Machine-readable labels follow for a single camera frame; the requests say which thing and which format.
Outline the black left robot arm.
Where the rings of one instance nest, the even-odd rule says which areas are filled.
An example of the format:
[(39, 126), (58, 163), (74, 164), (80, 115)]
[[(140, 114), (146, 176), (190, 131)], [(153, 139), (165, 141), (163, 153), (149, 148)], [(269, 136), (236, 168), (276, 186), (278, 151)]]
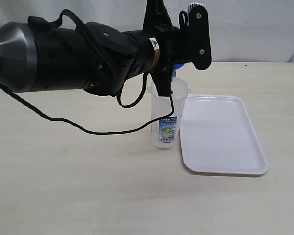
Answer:
[[(177, 64), (198, 70), (212, 61), (209, 18), (204, 5), (191, 3), (172, 25), (161, 0), (147, 1), (143, 28), (118, 31), (84, 23), (70, 10), (49, 22), (29, 16), (26, 23), (0, 27), (0, 84), (16, 93), (83, 89), (117, 96), (126, 80), (149, 73), (159, 96), (169, 96)], [(63, 16), (75, 29), (62, 27)]]

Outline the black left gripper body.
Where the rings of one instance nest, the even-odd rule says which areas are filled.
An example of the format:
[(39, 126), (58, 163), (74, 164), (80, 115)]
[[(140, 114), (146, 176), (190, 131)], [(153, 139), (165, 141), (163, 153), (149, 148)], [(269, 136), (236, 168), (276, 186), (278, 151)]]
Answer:
[(154, 70), (162, 71), (182, 63), (193, 63), (198, 70), (207, 69), (212, 57), (206, 8), (181, 11), (178, 20), (179, 28), (172, 25), (162, 0), (147, 1), (143, 29), (152, 32), (160, 49)]

